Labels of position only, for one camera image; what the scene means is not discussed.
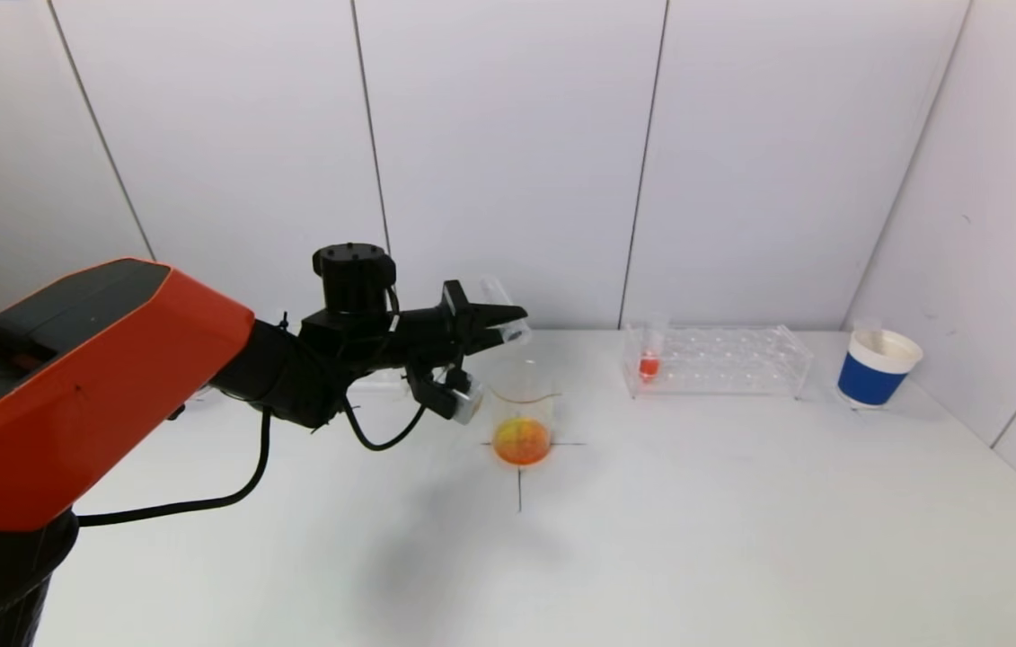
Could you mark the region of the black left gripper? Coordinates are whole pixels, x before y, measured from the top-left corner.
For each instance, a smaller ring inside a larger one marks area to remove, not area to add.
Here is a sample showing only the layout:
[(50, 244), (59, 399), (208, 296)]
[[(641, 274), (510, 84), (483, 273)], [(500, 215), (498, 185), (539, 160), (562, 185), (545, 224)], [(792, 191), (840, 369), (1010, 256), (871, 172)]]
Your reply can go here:
[[(505, 343), (504, 329), (524, 321), (521, 306), (470, 304), (458, 279), (443, 282), (436, 306), (401, 312), (398, 318), (398, 348), (409, 355), (478, 355)], [(467, 320), (470, 319), (469, 332)]]

